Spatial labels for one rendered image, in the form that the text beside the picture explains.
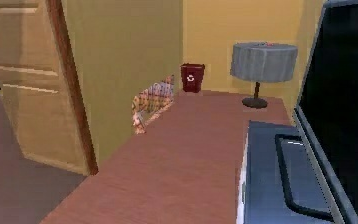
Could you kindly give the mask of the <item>dark red waste bin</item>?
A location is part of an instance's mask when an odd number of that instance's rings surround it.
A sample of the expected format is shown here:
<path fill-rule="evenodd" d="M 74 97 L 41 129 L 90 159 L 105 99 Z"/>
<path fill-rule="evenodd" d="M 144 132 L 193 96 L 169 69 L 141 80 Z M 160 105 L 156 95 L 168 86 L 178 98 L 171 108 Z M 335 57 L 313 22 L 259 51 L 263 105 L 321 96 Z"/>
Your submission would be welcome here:
<path fill-rule="evenodd" d="M 185 63 L 181 66 L 182 86 L 185 92 L 198 93 L 204 77 L 204 64 Z"/>

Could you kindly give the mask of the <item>grey shade table lamp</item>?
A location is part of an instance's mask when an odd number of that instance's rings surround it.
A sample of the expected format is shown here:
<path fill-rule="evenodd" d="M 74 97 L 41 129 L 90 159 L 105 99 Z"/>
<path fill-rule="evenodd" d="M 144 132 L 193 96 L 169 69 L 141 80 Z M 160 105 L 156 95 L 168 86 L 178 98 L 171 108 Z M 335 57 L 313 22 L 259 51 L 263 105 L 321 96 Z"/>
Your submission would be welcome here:
<path fill-rule="evenodd" d="M 255 83 L 254 95 L 242 100 L 249 108 L 266 108 L 268 103 L 259 97 L 261 83 L 290 81 L 298 55 L 294 45 L 268 42 L 236 43 L 233 45 L 230 75 Z"/>

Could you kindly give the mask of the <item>light wooden room door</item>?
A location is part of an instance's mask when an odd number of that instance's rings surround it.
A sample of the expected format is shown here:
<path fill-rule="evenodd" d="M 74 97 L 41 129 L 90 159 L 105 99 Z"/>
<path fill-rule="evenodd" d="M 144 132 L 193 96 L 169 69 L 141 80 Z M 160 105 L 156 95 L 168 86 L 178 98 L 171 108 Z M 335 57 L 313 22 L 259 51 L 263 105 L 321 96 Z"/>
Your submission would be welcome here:
<path fill-rule="evenodd" d="M 62 0 L 0 0 L 0 88 L 25 158 L 98 172 Z"/>

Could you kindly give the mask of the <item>black television set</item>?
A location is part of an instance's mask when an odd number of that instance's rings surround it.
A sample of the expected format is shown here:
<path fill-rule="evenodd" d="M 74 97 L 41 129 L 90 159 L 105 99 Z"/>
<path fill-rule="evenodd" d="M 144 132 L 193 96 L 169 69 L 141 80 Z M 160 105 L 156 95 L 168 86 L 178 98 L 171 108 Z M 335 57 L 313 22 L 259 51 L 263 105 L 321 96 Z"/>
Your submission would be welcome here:
<path fill-rule="evenodd" d="M 358 0 L 327 0 L 293 110 L 333 224 L 358 224 Z"/>

